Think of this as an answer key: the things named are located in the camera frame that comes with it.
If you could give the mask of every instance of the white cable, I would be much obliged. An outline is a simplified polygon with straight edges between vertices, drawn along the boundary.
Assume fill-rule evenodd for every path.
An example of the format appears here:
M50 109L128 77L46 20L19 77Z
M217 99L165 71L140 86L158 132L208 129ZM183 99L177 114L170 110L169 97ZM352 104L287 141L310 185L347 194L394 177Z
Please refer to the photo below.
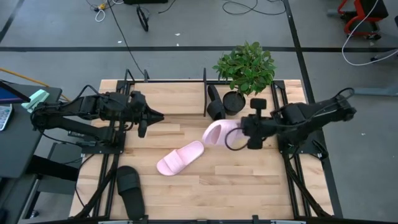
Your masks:
M370 10L369 14L353 29L353 31L351 31L351 33L349 34L346 42L344 43L343 47L341 48L341 53L343 54L344 60L346 60L346 62L349 63L350 65L354 65L354 66L370 65L372 63L380 62L381 60L387 59L387 58L389 58L389 57L391 57L391 56L393 56L395 54L398 54L398 50L396 50L394 53L388 55L387 57L380 58L380 59L377 59L377 60L374 60L374 61L368 62L368 63L361 63L361 64L351 63L350 61L347 60L346 56L344 55L344 48L346 47L346 44L348 43L349 39L351 38L351 36L355 32L355 30L371 15L371 13L373 12L374 8L376 8L378 2L379 2L379 0L376 0L376 3L374 3L374 6Z
M104 17L102 17L102 19L98 20L98 15L99 15L101 12L104 14ZM100 9L100 10L97 12L97 15L95 16L95 21L97 21L97 22L102 22L102 21L105 19L105 16L106 16L105 12L104 12L102 9Z
M112 0L112 2L115 3L115 4L123 4L124 3L124 1L121 1L121 2L118 3L118 0L116 0L116 1Z

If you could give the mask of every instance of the table leg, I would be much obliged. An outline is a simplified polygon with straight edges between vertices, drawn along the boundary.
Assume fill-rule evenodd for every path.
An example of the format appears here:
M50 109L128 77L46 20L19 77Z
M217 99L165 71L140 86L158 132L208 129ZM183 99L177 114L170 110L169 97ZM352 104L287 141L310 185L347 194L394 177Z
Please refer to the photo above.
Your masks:
M36 155L33 155L26 172L31 174L49 175L71 181L76 181L79 175L79 170L77 168Z

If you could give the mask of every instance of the monitor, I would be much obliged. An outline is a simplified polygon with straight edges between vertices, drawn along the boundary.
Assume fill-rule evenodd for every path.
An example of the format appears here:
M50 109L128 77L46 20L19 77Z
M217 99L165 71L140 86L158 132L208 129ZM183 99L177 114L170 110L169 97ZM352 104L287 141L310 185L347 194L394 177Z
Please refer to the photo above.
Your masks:
M0 82L0 105L10 103L28 103L30 98L23 95L13 87Z

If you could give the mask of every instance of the green leaves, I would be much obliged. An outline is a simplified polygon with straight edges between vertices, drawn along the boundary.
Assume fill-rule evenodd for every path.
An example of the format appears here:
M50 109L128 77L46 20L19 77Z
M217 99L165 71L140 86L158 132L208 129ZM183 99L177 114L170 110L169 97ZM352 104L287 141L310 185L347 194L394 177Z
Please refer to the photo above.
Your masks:
M231 90L242 94L260 93L275 77L275 62L271 53L262 51L259 42L237 46L230 54L222 54L213 69L224 80L232 80Z

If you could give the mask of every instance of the potted plant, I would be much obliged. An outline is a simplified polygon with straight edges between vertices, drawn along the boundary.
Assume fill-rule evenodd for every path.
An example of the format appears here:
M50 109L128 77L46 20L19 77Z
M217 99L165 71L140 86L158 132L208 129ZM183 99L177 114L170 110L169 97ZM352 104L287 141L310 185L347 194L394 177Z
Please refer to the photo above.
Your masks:
M237 46L229 55L223 55L213 69L217 70L218 78L232 80L229 84L231 90L223 97L225 112L235 115L244 108L246 100L244 95L254 92L260 93L267 85L270 85L275 76L274 59L271 53L258 42L244 46Z

